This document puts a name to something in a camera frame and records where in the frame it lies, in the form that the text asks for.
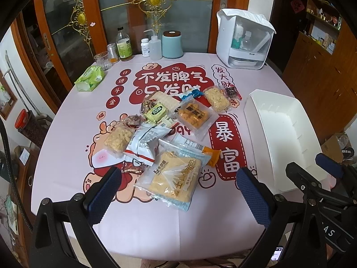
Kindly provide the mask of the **brown chocolate snack packet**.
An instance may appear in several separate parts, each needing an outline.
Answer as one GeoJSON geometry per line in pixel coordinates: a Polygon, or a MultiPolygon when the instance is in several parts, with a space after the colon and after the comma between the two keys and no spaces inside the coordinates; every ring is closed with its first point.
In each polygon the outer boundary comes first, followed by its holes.
{"type": "Polygon", "coordinates": [[[148,167],[147,165],[134,166],[133,164],[128,164],[122,168],[122,172],[142,175],[147,169],[147,167],[148,167]]]}

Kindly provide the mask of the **orange white snack sachet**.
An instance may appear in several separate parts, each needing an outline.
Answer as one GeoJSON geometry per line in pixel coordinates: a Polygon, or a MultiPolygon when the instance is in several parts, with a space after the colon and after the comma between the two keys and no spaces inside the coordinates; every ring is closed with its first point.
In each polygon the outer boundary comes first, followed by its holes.
{"type": "Polygon", "coordinates": [[[181,147],[185,147],[191,151],[201,152],[205,155],[210,155],[211,159],[208,161],[208,166],[215,167],[220,158],[221,151],[217,149],[211,149],[202,144],[199,144],[191,139],[183,137],[181,134],[175,134],[174,138],[171,140],[173,144],[180,145],[181,147]]]}

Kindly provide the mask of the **white red snack bag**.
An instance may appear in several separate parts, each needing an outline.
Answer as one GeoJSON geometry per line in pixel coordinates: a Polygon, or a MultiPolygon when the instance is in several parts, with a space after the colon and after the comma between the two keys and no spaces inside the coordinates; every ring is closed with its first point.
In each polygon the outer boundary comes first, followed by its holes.
{"type": "Polygon", "coordinates": [[[131,138],[124,153],[135,160],[152,166],[156,161],[159,139],[169,134],[170,128],[142,123],[131,138]]]}

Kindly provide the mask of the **large yellow cracker bag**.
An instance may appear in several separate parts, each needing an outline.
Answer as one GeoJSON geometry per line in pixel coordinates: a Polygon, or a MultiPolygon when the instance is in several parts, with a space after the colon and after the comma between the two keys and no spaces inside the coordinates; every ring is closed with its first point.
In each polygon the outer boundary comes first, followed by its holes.
{"type": "Polygon", "coordinates": [[[199,175],[211,156],[159,139],[155,162],[134,186],[153,199],[188,211],[199,175]]]}

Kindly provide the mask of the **pale rice puff bag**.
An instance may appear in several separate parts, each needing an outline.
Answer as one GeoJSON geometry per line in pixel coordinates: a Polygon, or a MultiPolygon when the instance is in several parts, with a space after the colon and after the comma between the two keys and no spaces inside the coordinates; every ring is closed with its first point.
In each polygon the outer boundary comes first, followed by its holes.
{"type": "Polygon", "coordinates": [[[104,141],[105,149],[113,156],[120,157],[128,147],[134,133],[135,129],[123,123],[116,124],[104,141]]]}
{"type": "Polygon", "coordinates": [[[216,113],[227,111],[230,107],[230,101],[222,89],[217,86],[211,86],[203,91],[205,98],[211,104],[216,113]]]}

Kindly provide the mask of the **orange crab roe snack bag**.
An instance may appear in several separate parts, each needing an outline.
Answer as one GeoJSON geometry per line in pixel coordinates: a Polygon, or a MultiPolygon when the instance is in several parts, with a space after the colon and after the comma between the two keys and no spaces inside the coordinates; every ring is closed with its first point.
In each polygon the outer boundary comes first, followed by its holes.
{"type": "Polygon", "coordinates": [[[203,140],[209,129],[218,120],[219,115],[193,97],[182,100],[173,110],[172,116],[190,129],[195,137],[203,140]]]}

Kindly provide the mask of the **dark snack red-edged bag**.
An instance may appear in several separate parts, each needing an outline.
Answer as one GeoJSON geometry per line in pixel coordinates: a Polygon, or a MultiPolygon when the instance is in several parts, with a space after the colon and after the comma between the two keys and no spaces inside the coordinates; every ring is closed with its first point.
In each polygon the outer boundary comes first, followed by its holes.
{"type": "Polygon", "coordinates": [[[225,87],[224,91],[225,91],[227,97],[230,98],[230,99],[235,99],[235,100],[242,100],[243,99],[243,97],[238,92],[238,90],[237,90],[237,88],[235,86],[225,87]]]}

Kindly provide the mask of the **blue biscuit packet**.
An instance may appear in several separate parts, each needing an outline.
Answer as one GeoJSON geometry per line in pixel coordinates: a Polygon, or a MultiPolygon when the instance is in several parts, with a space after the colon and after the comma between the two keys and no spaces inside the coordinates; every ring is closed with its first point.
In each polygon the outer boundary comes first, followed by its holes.
{"type": "Polygon", "coordinates": [[[194,99],[203,96],[204,93],[200,90],[199,86],[192,87],[183,93],[179,93],[177,96],[183,101],[189,97],[193,97],[194,99]]]}

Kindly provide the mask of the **cardboard box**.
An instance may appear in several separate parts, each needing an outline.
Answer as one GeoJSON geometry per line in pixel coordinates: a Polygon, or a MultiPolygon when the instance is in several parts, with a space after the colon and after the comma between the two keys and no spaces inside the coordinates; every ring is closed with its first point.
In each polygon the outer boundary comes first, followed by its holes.
{"type": "Polygon", "coordinates": [[[337,163],[353,160],[355,150],[345,132],[335,133],[321,145],[322,153],[337,163]]]}

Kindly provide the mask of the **white plastic storage bin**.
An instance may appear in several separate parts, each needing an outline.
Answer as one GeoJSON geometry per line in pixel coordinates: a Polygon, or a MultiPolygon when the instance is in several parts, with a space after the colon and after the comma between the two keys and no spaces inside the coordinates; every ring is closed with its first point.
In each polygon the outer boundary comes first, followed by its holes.
{"type": "Polygon", "coordinates": [[[320,182],[327,178],[327,173],[315,163],[321,147],[298,99],[254,90],[247,97],[244,114],[258,180],[273,193],[297,188],[285,172],[291,162],[297,163],[320,182]]]}

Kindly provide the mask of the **pink printed tablecloth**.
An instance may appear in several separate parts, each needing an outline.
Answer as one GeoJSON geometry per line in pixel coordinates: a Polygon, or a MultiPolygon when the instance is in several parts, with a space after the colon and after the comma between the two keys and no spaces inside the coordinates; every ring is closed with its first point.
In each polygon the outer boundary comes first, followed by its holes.
{"type": "MultiPolygon", "coordinates": [[[[187,53],[179,59],[151,62],[143,56],[116,63],[91,92],[73,88],[47,133],[37,161],[31,211],[41,201],[67,201],[99,181],[114,163],[104,140],[125,115],[137,114],[142,99],[156,90],[177,96],[190,86],[234,84],[243,98],[254,90],[290,96],[268,65],[260,70],[226,68],[214,54],[187,53]]],[[[196,260],[251,248],[263,226],[253,217],[235,185],[242,166],[262,175],[259,149],[251,144],[245,102],[222,115],[203,139],[222,155],[205,167],[188,211],[150,199],[134,187],[138,175],[124,176],[119,192],[95,231],[112,253],[149,260],[196,260]]]]}

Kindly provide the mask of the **wooden cabinet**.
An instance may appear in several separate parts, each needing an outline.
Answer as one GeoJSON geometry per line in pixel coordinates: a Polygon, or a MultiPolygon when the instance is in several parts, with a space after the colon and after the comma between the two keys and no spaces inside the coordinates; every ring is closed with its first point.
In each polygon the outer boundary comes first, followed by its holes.
{"type": "Polygon", "coordinates": [[[311,37],[299,33],[282,79],[303,105],[320,143],[355,117],[356,86],[311,37]]]}

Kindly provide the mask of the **brown nut candy bag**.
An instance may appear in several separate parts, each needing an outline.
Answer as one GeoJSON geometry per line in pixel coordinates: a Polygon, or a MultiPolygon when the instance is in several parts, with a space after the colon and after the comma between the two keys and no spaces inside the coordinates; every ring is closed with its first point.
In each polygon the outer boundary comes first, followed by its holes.
{"type": "Polygon", "coordinates": [[[123,115],[120,119],[121,124],[132,129],[137,129],[144,121],[145,118],[138,114],[126,116],[123,115]]]}

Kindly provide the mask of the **green wrapped cake packet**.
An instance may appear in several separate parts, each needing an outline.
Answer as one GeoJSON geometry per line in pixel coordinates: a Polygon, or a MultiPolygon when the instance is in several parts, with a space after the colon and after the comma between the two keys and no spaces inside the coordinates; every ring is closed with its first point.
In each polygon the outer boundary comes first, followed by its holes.
{"type": "Polygon", "coordinates": [[[144,116],[153,123],[158,123],[168,112],[168,109],[162,104],[157,103],[149,111],[144,113],[144,116]]]}

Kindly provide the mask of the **white red flat sachet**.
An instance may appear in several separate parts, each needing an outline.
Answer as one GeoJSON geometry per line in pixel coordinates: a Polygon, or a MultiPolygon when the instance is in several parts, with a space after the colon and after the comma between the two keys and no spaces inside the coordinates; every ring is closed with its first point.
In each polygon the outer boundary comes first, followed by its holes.
{"type": "Polygon", "coordinates": [[[179,122],[177,121],[177,119],[171,118],[168,115],[164,115],[163,118],[161,118],[157,122],[158,126],[162,126],[169,129],[175,128],[178,124],[179,122]]]}

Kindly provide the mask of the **clear candy bag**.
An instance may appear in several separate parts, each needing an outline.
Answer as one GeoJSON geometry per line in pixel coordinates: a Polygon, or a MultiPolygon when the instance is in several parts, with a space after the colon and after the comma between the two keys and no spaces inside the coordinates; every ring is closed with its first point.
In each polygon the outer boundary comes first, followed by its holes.
{"type": "Polygon", "coordinates": [[[143,102],[140,107],[140,113],[146,114],[148,113],[154,106],[157,104],[157,99],[153,99],[152,97],[146,97],[143,99],[143,102]]]}

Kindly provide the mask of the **red bucket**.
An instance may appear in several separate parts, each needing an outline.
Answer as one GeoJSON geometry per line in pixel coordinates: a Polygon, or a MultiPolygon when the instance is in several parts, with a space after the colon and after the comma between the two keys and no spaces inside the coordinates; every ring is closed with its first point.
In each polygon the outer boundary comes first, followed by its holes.
{"type": "Polygon", "coordinates": [[[17,130],[22,129],[26,126],[27,122],[28,122],[28,111],[26,109],[22,109],[15,121],[15,128],[17,130]]]}

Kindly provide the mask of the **beige wafer biscuit pack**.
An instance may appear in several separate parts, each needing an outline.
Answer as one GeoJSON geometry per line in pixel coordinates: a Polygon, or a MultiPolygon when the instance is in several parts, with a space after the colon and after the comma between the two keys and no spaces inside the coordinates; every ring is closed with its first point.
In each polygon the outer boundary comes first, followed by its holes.
{"type": "Polygon", "coordinates": [[[149,98],[161,103],[168,111],[175,110],[180,104],[180,101],[162,91],[154,92],[149,98]]]}

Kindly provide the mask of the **green tissue pack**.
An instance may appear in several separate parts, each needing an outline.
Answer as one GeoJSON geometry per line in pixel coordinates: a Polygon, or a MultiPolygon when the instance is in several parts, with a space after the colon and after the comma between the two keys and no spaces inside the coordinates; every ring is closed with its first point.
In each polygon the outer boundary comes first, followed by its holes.
{"type": "Polygon", "coordinates": [[[79,92],[91,92],[104,80],[105,76],[102,67],[92,65],[75,81],[76,89],[79,92]]]}

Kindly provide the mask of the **framed picture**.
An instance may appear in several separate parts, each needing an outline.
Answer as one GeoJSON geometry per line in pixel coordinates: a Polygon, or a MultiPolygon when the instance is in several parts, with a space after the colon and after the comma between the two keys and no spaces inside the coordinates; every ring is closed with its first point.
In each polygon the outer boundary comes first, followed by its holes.
{"type": "Polygon", "coordinates": [[[10,87],[8,86],[8,83],[6,82],[2,73],[0,75],[0,81],[0,112],[1,117],[4,120],[7,120],[15,103],[17,102],[17,99],[10,87]]]}

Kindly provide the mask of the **clear drinking glass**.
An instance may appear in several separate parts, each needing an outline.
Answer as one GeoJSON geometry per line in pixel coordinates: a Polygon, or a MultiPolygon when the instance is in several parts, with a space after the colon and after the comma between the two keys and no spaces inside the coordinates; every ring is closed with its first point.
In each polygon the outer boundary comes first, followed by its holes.
{"type": "Polygon", "coordinates": [[[112,62],[110,61],[109,53],[107,51],[96,54],[94,60],[104,71],[107,71],[112,67],[112,62]]]}

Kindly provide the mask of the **white lidded organizer box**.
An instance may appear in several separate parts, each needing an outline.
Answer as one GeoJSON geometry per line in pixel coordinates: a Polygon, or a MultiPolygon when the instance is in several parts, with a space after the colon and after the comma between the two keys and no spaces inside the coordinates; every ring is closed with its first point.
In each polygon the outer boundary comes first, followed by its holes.
{"type": "Polygon", "coordinates": [[[264,15],[224,8],[217,12],[216,54],[229,68],[259,70],[276,30],[264,15]]]}

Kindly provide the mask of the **small metal tin can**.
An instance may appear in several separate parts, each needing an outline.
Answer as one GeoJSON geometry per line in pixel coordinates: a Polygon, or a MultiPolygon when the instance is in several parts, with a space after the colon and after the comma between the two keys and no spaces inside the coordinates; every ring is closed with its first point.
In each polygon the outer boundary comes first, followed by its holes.
{"type": "Polygon", "coordinates": [[[112,64],[115,64],[120,60],[116,43],[108,44],[107,51],[108,51],[110,62],[112,64]]]}

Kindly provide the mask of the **small white pill bottle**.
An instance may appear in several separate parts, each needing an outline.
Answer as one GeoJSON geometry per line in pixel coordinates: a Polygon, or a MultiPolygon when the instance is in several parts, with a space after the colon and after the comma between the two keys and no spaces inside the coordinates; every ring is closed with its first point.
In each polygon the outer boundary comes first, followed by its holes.
{"type": "Polygon", "coordinates": [[[149,57],[149,39],[143,38],[140,43],[141,52],[143,57],[149,57]]]}

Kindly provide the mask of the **green label glass bottle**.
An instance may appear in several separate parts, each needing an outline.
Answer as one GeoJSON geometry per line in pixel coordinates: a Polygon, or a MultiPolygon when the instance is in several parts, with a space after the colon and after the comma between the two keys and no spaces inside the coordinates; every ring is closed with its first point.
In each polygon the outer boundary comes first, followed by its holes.
{"type": "Polygon", "coordinates": [[[117,49],[121,61],[127,61],[132,58],[133,51],[129,35],[124,31],[123,27],[117,28],[118,34],[116,38],[117,49]]]}

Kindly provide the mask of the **white squeeze bottle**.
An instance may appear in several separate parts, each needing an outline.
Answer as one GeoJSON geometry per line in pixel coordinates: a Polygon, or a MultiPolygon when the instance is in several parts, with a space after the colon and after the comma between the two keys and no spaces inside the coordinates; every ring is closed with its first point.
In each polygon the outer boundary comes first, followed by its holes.
{"type": "Polygon", "coordinates": [[[158,61],[162,58],[162,43],[157,33],[153,29],[145,30],[144,33],[151,32],[149,40],[149,56],[152,61],[158,61]]]}

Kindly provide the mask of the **light blue canister wooden lid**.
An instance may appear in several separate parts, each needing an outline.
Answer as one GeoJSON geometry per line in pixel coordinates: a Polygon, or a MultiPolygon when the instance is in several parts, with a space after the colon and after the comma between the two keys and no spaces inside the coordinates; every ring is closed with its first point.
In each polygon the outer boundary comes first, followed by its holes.
{"type": "Polygon", "coordinates": [[[182,35],[180,31],[168,30],[163,32],[162,55],[169,59],[177,59],[183,56],[182,35]]]}

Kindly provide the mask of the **wooden glass door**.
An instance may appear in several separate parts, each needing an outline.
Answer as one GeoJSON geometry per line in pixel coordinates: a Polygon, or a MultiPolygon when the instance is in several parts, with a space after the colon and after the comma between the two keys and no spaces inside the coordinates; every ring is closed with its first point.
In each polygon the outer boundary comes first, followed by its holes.
{"type": "Polygon", "coordinates": [[[178,30],[186,52],[213,53],[221,8],[249,0],[30,0],[11,26],[16,49],[35,88],[57,111],[75,80],[116,41],[129,35],[134,54],[146,30],[178,30]]]}

